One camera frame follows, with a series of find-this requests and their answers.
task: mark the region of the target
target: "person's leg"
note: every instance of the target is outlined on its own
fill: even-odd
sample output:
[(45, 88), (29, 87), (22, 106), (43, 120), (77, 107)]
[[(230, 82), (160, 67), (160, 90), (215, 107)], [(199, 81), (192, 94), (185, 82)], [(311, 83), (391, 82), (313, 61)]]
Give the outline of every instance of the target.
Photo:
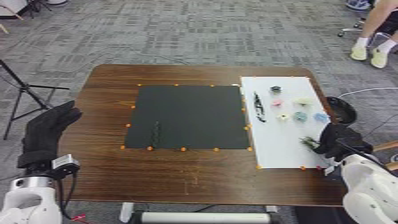
[(366, 46), (368, 46), (370, 36), (374, 35), (377, 28), (381, 27), (397, 7), (398, 7), (398, 0), (379, 0), (379, 3), (370, 12), (370, 16), (365, 22), (363, 33), (358, 38), (356, 45), (352, 47), (350, 56), (354, 60), (366, 60), (368, 58)]
[(398, 33), (395, 33), (390, 40), (374, 49), (374, 58), (372, 58), (370, 62), (377, 68), (384, 68), (388, 65), (388, 54), (390, 54), (390, 51), (391, 51), (397, 43), (398, 43)]

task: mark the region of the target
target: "black mat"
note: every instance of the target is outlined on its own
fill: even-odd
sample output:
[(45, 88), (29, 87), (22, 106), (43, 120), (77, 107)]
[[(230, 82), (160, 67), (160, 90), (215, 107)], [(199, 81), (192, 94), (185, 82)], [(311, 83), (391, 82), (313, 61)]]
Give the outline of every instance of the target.
[(249, 137), (235, 86), (146, 86), (139, 91), (127, 148), (246, 149)]

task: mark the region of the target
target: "white paper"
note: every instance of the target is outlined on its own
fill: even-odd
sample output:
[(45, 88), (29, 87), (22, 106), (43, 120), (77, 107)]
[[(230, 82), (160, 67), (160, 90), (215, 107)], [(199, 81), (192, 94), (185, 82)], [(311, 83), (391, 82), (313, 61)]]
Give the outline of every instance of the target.
[[(274, 94), (272, 86), (281, 86), (281, 93)], [(260, 122), (255, 109), (255, 92), (260, 96), (267, 122)], [(258, 165), (263, 168), (322, 168), (329, 167), (329, 160), (318, 155), (301, 139), (320, 139), (320, 133), (329, 122), (315, 120), (315, 114), (324, 113), (324, 106), (315, 93), (310, 78), (306, 77), (242, 77), (242, 94), (246, 98), (247, 115), (251, 122), (253, 146), (256, 150)], [(299, 98), (311, 98), (311, 105), (295, 103)], [(272, 106), (276, 99), (283, 105)], [(308, 114), (308, 121), (294, 118), (295, 112)], [(288, 114), (281, 121), (278, 116)]]

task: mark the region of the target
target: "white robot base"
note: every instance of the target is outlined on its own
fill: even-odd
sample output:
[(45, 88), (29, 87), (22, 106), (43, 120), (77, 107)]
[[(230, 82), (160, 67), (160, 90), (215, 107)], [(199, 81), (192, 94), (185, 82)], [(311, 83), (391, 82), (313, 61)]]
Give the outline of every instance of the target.
[(48, 0), (48, 5), (64, 5), (68, 0)]

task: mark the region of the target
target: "tripod stand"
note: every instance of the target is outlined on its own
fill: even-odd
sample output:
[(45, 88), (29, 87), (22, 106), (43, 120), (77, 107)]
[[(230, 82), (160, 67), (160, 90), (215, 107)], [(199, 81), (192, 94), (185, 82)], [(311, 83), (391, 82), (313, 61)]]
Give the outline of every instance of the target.
[[(13, 108), (13, 113), (11, 113), (11, 117), (9, 117), (9, 124), (8, 124), (8, 128), (6, 128), (6, 132), (4, 132), (4, 140), (8, 140), (9, 137), (9, 130), (11, 130), (11, 126), (13, 126), (13, 122), (24, 118), (25, 116), (29, 116), (34, 112), (41, 111), (41, 110), (48, 110), (54, 108), (52, 104), (50, 104), (50, 100), (54, 97), (54, 93), (57, 89), (64, 89), (70, 90), (70, 88), (64, 87), (56, 87), (56, 86), (41, 86), (41, 85), (29, 85), (22, 79), (16, 76), (16, 73), (13, 72), (8, 64), (4, 63), (4, 61), (0, 60), (0, 66), (4, 67), (4, 70), (8, 71), (20, 87), (20, 93), (18, 93), (18, 97), (16, 97), (16, 101), (15, 101), (15, 108)], [(52, 89), (50, 95), (47, 97), (47, 99), (41, 98), (41, 96), (38, 95), (38, 93), (34, 92), (32, 88), (41, 88), (41, 89)], [(20, 106), (20, 100), (22, 100), (22, 95), (24, 93), (29, 94), (29, 96), (32, 97), (36, 103), (40, 104), (40, 108), (34, 109), (31, 112), (27, 112), (25, 114), (22, 114), (20, 116), (16, 116), (16, 110), (18, 110), (18, 106)]]

